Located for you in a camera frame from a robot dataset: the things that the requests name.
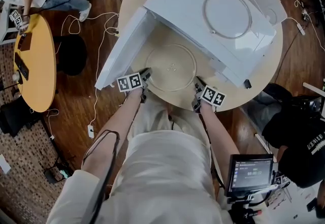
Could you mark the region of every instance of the black t-shirt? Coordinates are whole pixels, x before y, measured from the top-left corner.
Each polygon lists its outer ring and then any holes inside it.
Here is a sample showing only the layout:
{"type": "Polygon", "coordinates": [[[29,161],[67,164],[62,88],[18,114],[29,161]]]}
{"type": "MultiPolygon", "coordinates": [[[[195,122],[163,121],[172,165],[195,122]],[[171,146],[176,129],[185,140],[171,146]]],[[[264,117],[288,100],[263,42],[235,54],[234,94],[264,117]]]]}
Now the black t-shirt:
{"type": "Polygon", "coordinates": [[[266,125],[262,135],[274,147],[288,146],[279,171],[301,188],[325,179],[325,122],[299,112],[281,111],[266,125]]]}

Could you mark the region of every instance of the white sneaker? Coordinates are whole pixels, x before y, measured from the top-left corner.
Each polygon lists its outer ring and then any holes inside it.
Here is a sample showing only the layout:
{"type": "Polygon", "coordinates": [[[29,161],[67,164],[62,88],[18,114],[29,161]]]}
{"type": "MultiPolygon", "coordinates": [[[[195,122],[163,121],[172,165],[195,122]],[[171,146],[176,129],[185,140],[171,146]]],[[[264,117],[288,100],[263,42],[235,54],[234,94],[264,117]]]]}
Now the white sneaker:
{"type": "Polygon", "coordinates": [[[84,20],[87,19],[90,9],[91,9],[91,3],[89,3],[89,7],[86,10],[80,12],[80,16],[79,16],[80,22],[83,22],[84,20]]]}

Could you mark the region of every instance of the yellow round table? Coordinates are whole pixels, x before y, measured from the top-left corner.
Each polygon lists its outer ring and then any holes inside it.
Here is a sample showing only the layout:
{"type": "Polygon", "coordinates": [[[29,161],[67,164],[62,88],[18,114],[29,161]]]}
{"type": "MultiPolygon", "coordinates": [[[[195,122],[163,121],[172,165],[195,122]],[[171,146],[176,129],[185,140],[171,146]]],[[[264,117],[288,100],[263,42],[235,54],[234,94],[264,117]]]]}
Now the yellow round table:
{"type": "MultiPolygon", "coordinates": [[[[30,49],[18,49],[20,35],[15,44],[15,52],[29,69],[28,80],[22,76],[23,84],[19,84],[18,88],[30,108],[44,112],[52,104],[55,94],[56,59],[53,37],[49,24],[38,14],[31,15],[26,33],[32,33],[30,49]]],[[[17,70],[14,55],[14,71],[17,70]]]]}
{"type": "MultiPolygon", "coordinates": [[[[142,6],[147,0],[123,0],[120,15],[119,15],[119,30],[123,32],[123,28],[126,26],[127,22],[133,16],[138,7],[142,6]]],[[[277,34],[273,40],[273,43],[270,46],[270,50],[267,52],[263,60],[259,63],[259,65],[255,68],[252,75],[249,77],[252,88],[246,89],[244,87],[236,87],[230,82],[220,82],[216,77],[207,77],[204,78],[204,81],[216,87],[219,91],[225,93],[227,95],[224,103],[221,108],[218,108],[218,111],[224,111],[233,109],[235,107],[241,106],[254,98],[258,93],[260,93],[264,87],[270,82],[272,79],[277,66],[279,64],[281,53],[282,53],[282,43],[283,43],[283,35],[282,35],[282,26],[281,24],[275,27],[277,34]]],[[[176,35],[175,32],[170,30],[170,37],[173,37],[172,34],[176,35]]],[[[134,71],[140,69],[143,64],[141,64],[140,60],[146,59],[142,55],[141,59],[136,58],[133,64],[131,65],[134,71]]],[[[184,109],[192,110],[191,102],[194,98],[194,87],[189,87],[187,91],[161,91],[152,85],[149,85],[149,89],[159,96],[161,99],[171,103],[177,107],[181,107],[184,109]]]]}

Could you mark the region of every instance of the leg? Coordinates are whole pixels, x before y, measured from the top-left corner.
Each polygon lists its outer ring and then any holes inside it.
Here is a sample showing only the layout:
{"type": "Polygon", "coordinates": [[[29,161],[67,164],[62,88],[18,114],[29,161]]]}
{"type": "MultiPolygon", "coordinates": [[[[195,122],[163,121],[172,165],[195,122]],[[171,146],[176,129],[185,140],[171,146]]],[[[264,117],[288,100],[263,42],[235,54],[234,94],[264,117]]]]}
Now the leg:
{"type": "Polygon", "coordinates": [[[42,6],[42,8],[51,8],[51,10],[59,10],[59,11],[78,10],[80,12],[87,10],[89,7],[90,7],[90,3],[87,0],[46,0],[42,6]]]}
{"type": "Polygon", "coordinates": [[[259,134],[263,132],[265,126],[270,122],[272,117],[281,111],[279,103],[263,105],[255,100],[251,100],[245,104],[249,118],[256,124],[259,134]]]}
{"type": "Polygon", "coordinates": [[[198,114],[193,111],[173,107],[172,122],[174,122],[173,130],[194,136],[210,147],[208,135],[198,114]]]}
{"type": "Polygon", "coordinates": [[[276,99],[271,97],[269,94],[265,93],[264,91],[261,91],[256,97],[253,98],[255,101],[264,104],[264,105],[270,105],[273,103],[278,103],[276,99]]]}
{"type": "Polygon", "coordinates": [[[146,103],[140,105],[127,139],[130,140],[134,136],[142,133],[170,129],[171,123],[168,120],[165,102],[155,94],[149,92],[146,103]]]}

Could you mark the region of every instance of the display screen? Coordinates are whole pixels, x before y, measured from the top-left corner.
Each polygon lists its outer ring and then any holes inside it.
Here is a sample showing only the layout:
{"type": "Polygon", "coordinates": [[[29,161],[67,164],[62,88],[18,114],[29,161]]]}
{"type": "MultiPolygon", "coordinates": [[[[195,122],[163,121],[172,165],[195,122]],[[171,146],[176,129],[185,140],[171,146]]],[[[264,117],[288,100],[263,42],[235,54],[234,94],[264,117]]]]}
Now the display screen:
{"type": "Polygon", "coordinates": [[[235,161],[231,183],[232,189],[253,186],[267,186],[270,182],[270,160],[235,161]]]}

